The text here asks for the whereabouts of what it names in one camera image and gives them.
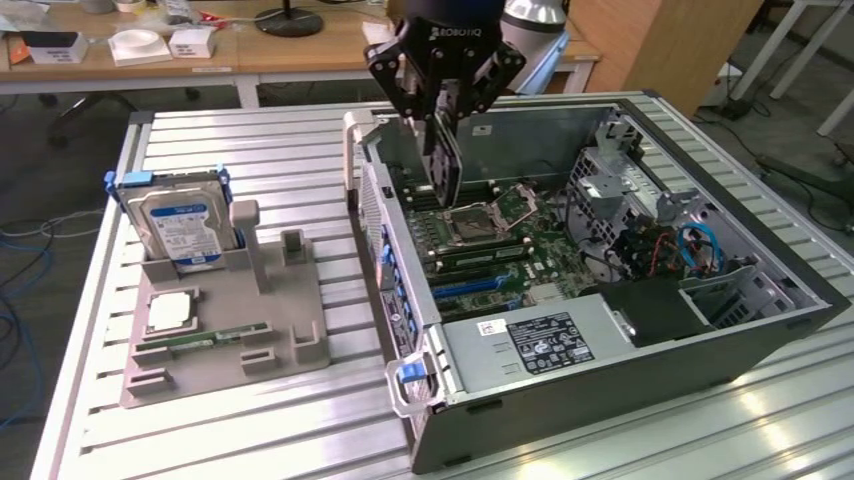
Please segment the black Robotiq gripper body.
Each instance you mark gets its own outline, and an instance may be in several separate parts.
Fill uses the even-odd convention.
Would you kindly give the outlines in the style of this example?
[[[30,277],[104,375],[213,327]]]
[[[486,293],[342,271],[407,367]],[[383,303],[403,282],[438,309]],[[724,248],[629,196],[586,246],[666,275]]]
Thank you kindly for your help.
[[[502,1],[403,1],[398,8],[394,38],[389,42],[446,49],[446,81],[462,72],[467,50],[483,59],[505,45],[501,18]]]

